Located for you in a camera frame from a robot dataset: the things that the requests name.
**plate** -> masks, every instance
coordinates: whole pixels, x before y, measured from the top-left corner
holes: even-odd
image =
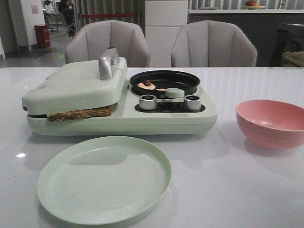
[[[83,225],[130,223],[149,213],[171,181],[167,156],[150,142],[109,136],[53,158],[38,180],[43,207]]]
[[[251,10],[260,10],[260,9],[264,9],[265,6],[245,6],[247,9],[251,9]]]

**floor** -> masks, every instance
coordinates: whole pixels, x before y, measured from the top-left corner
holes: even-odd
[[[6,59],[0,59],[0,68],[5,67],[62,67],[66,64],[64,52],[72,37],[68,36],[66,29],[59,27],[58,31],[50,32],[51,46],[38,48],[33,52],[46,52],[37,58],[20,57],[18,53],[7,53]]]

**bread slice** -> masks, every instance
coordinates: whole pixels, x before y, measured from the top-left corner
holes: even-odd
[[[75,110],[63,113],[47,114],[47,119],[50,122],[53,121],[67,121],[67,120],[81,120],[91,117],[103,117],[110,116],[112,114],[112,106],[106,106],[101,108],[91,108],[84,110]]]

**black frying pan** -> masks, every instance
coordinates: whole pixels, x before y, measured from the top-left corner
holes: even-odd
[[[151,94],[157,98],[163,98],[161,95],[164,94],[165,91],[150,90],[137,86],[139,83],[144,83],[145,81],[150,81],[156,85],[156,88],[181,89],[184,91],[185,95],[193,94],[196,91],[197,86],[200,84],[198,77],[189,73],[174,70],[146,71],[130,78],[130,84],[132,85],[134,92],[139,95]]]

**pink bowl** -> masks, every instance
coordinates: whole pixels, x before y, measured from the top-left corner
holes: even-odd
[[[270,149],[304,144],[304,108],[280,101],[250,100],[236,106],[242,133]]]

